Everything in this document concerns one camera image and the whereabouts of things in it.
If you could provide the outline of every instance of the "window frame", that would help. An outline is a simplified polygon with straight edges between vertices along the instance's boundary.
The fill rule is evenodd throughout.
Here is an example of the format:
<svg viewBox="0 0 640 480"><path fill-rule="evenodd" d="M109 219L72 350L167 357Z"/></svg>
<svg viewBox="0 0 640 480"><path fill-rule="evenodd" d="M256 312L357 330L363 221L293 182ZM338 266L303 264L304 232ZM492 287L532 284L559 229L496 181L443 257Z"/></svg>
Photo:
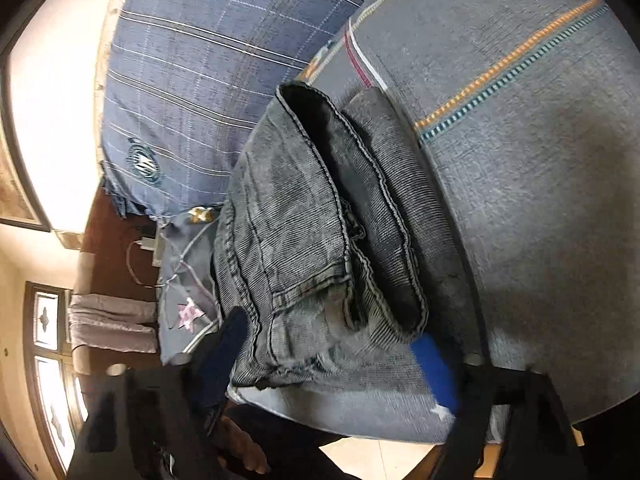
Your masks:
<svg viewBox="0 0 640 480"><path fill-rule="evenodd" d="M34 342L34 310L36 295L39 293L55 294L58 296L58 350L53 351L36 345ZM70 300L70 291L40 283L26 282L24 291L24 307L22 318L22 346L24 354L24 368L27 379L27 390L31 403L31 410L38 429L38 436L44 446L47 458L53 468L56 477L60 480L66 478L65 467L63 466L56 446L49 433L49 425L44 407L40 400L40 389L38 386L38 372L36 370L36 357L44 357L58 361L60 376L65 388L66 403L68 405L67 417L74 441L78 440L78 434L84 424L82 413L76 393L75 380L78 374L74 370L71 357L71 342L68 336L68 320L66 306Z"/></svg>

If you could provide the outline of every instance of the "floor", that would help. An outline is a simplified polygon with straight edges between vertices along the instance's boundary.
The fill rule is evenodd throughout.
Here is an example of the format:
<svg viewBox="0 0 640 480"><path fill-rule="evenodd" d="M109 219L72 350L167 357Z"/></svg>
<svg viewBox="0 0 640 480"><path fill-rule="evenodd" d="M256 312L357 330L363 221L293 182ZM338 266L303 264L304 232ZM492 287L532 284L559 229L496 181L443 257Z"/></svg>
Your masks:
<svg viewBox="0 0 640 480"><path fill-rule="evenodd" d="M401 480L432 447L349 437L321 449L340 469L361 480Z"/></svg>

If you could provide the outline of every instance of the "red stripe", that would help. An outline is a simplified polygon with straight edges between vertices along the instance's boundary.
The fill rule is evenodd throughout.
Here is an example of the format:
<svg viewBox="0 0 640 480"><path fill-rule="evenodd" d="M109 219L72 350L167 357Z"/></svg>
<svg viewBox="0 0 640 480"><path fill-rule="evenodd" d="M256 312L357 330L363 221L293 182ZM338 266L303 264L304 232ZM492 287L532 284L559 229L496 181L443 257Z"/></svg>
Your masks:
<svg viewBox="0 0 640 480"><path fill-rule="evenodd" d="M353 50L351 50L351 43L349 42L349 36L347 34L347 25L344 26L344 46L347 49L349 60L351 61L351 64L353 65L355 71L358 73L358 76L360 76L362 83L364 84L364 86L366 86L366 88L371 88L371 81L369 81L367 74L364 73L364 70L358 64L358 60L356 60L356 57L353 55Z"/></svg>

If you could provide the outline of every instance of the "blue cloth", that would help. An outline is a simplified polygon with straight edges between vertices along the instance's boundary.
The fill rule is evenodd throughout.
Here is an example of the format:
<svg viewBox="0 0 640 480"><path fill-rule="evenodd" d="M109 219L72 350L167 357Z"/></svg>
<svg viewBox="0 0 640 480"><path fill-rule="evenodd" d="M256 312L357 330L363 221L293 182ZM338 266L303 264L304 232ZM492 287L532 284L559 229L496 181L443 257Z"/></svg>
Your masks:
<svg viewBox="0 0 640 480"><path fill-rule="evenodd" d="M364 0L127 0L101 139L119 213L161 219L224 200L276 86Z"/></svg>

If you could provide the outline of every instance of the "wall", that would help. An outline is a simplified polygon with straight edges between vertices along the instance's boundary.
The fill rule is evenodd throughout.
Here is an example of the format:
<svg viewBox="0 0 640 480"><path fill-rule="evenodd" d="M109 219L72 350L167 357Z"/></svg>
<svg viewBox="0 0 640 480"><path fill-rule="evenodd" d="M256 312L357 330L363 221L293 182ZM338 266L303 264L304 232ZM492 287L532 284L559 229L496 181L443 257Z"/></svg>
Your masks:
<svg viewBox="0 0 640 480"><path fill-rule="evenodd" d="M82 232L98 171L94 77L109 0L47 0L9 60L22 158L54 229Z"/></svg>
<svg viewBox="0 0 640 480"><path fill-rule="evenodd" d="M0 252L0 419L36 478L54 480L27 391L22 352L24 283L20 270Z"/></svg>
<svg viewBox="0 0 640 480"><path fill-rule="evenodd" d="M0 250L30 282L73 288L79 253L65 249L55 234L0 224Z"/></svg>

